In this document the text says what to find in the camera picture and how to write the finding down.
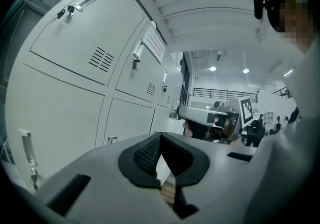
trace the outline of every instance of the keyhole lock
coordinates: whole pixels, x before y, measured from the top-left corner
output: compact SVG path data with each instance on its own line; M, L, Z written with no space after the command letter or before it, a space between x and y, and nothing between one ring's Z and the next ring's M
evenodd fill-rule
M67 9L68 16L73 16L75 14L74 6L69 5L66 9Z

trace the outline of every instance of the white ceiling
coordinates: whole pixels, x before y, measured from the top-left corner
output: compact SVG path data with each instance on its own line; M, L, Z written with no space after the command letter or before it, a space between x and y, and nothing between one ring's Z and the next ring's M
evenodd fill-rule
M139 1L157 23L170 52L188 51L196 57L198 50L203 56L192 58L196 77L213 75L207 70L212 64L218 68L216 74L237 76L246 62L249 77L268 82L283 79L302 60L297 48L271 28L267 17L255 19L253 0ZM223 53L219 62L217 51Z

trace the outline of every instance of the person's hand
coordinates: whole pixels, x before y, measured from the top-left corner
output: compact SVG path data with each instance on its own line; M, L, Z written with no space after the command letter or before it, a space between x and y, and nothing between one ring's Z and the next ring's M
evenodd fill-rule
M230 145L232 145L232 146L243 146L243 143L242 143L241 139L237 139L234 142L230 142Z
M183 135L185 135L187 137L192 137L192 131L189 129L188 121L185 121L182 126L184 128L184 134Z

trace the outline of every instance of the locker handle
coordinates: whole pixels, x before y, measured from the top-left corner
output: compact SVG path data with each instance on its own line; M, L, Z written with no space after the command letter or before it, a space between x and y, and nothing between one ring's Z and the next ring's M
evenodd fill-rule
M113 143L116 143L117 141L118 141L118 136L109 136L106 144L107 145L113 144Z
M80 12L84 11L88 6L96 2L97 0L80 0L73 6Z
M32 145L31 133L27 131L21 131L22 144L24 153L29 164L32 166L38 166L35 151Z
M165 71L163 72L163 77L162 77L162 83L165 84L166 83L166 78L167 78L167 71L165 69Z
M135 49L133 50L132 54L135 58L140 59L141 53L145 47L144 42L140 39L138 43L135 46Z

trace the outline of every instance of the white wall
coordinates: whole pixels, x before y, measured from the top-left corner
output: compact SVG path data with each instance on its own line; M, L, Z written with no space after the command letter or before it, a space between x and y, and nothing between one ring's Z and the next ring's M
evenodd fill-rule
M258 94L257 108L259 114L265 114L266 111L275 112L274 125L276 124L277 116L280 116L281 122L283 122L285 116L290 118L296 106L293 98L287 99L265 91Z
M270 92L270 93L274 93L282 88L284 88L286 85L283 81L270 81L269 83L265 83L263 84L263 90Z

